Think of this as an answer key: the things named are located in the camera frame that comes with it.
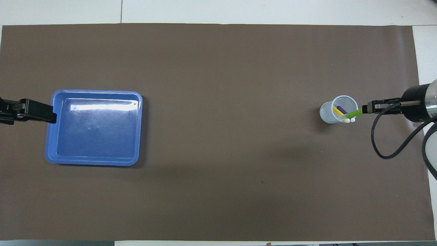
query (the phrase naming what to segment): white table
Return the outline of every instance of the white table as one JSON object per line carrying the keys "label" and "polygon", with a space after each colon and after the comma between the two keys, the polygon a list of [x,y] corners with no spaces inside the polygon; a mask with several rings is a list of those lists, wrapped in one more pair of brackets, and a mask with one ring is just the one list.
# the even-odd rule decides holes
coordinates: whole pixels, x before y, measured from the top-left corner
{"label": "white table", "polygon": [[[437,3],[432,0],[0,0],[0,28],[2,25],[95,23],[412,25],[419,83],[428,84],[437,79]],[[437,215],[437,181],[431,174],[429,180],[433,212]],[[437,228],[437,216],[434,225]],[[266,243],[120,241],[115,245]],[[332,242],[272,242],[272,245],[319,243]]]}

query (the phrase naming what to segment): purple stick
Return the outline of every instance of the purple stick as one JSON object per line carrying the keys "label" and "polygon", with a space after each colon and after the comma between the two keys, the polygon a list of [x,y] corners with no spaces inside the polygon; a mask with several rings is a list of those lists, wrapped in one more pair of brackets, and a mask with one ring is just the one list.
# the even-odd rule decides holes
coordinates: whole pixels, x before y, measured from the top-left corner
{"label": "purple stick", "polygon": [[343,114],[347,114],[347,111],[344,110],[344,108],[342,108],[341,106],[337,106],[337,109],[340,110],[340,112],[342,112]]}

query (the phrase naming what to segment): marker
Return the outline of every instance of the marker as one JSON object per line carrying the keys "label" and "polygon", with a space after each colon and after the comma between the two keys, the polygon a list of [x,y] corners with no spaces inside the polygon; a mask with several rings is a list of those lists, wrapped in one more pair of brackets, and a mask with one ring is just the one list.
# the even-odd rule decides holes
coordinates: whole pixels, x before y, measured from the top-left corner
{"label": "marker", "polygon": [[359,109],[359,110],[356,110],[356,111],[350,112],[350,113],[348,113],[348,114],[345,114],[345,115],[339,116],[339,117],[338,117],[338,120],[344,120],[344,119],[348,119],[348,118],[354,118],[354,117],[356,117],[356,116],[360,116],[360,115],[362,115],[362,114],[363,114],[363,110],[362,110],[362,109]]}
{"label": "marker", "polygon": [[[337,105],[337,109],[340,110],[343,114],[348,114],[348,112],[346,110],[344,110],[344,108],[342,108],[340,105]],[[355,122],[355,118],[351,118],[350,122],[354,123]]]}
{"label": "marker", "polygon": [[332,111],[334,111],[334,113],[338,115],[338,119],[340,121],[343,121],[343,122],[346,122],[346,123],[350,122],[350,119],[347,119],[347,118],[346,119],[340,119],[340,117],[343,116],[344,114],[340,110],[338,110],[338,108],[332,107]]}
{"label": "marker", "polygon": [[340,105],[337,106],[337,109],[340,110],[340,112],[342,112],[343,114],[347,114],[347,111],[344,110],[344,108],[342,108]]}

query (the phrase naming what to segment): brown surface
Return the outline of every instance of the brown surface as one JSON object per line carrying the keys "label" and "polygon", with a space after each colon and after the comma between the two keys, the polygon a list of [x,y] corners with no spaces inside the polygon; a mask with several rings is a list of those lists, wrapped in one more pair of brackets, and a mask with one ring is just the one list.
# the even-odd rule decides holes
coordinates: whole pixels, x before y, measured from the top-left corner
{"label": "brown surface", "polygon": [[[147,101],[131,168],[54,165],[46,123],[1,125],[0,239],[434,240],[416,137],[374,153],[374,115],[328,125],[418,84],[411,27],[115,24],[3,26],[0,92],[61,88]],[[392,152],[413,130],[383,117]]]}

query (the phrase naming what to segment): clear plastic cup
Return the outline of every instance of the clear plastic cup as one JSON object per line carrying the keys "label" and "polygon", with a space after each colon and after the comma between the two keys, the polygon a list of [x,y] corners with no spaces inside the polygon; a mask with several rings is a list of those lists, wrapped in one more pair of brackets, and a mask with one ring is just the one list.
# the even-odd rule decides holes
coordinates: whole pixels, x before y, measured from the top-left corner
{"label": "clear plastic cup", "polygon": [[332,110],[332,107],[341,106],[344,110],[347,112],[353,112],[355,110],[358,110],[358,104],[357,102],[350,96],[341,95],[334,100],[325,102],[320,107],[320,117],[322,120],[328,124],[335,124],[340,123],[343,121],[338,120],[338,116],[334,111]]}

